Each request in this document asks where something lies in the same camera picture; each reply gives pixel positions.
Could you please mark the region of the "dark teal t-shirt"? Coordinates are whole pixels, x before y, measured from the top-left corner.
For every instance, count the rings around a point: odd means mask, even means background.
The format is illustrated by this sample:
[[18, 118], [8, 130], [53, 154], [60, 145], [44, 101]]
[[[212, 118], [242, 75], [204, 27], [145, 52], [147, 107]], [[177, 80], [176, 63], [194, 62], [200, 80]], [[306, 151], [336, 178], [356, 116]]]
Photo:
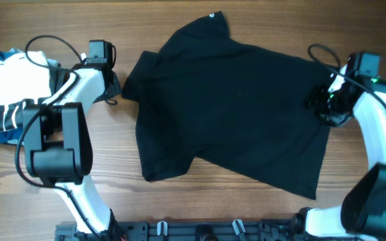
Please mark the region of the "dark teal t-shirt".
[[329, 128], [306, 101], [330, 80], [317, 63], [236, 42], [221, 12], [185, 25], [141, 54], [122, 89], [139, 105], [143, 178], [184, 175], [199, 157], [315, 199]]

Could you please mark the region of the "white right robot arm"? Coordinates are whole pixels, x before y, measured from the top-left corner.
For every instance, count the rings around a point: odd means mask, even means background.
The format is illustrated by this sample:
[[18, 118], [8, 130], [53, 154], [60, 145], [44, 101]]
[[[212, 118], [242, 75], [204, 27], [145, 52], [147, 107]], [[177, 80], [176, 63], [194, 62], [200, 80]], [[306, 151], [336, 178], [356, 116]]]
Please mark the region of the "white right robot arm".
[[368, 173], [341, 205], [309, 209], [304, 232], [314, 238], [386, 240], [386, 82], [371, 80], [372, 94], [362, 93], [353, 106], [369, 164]]

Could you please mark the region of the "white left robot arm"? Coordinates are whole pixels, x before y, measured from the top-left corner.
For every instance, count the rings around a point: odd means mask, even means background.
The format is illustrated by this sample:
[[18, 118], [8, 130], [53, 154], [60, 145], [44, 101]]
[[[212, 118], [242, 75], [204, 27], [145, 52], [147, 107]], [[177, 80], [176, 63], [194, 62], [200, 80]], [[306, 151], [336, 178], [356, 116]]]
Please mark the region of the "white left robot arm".
[[112, 68], [77, 64], [55, 95], [22, 111], [23, 146], [16, 149], [25, 152], [26, 170], [21, 170], [18, 153], [16, 169], [30, 185], [52, 189], [64, 200], [79, 240], [118, 240], [123, 233], [90, 175], [93, 152], [85, 118], [95, 100], [116, 84]]

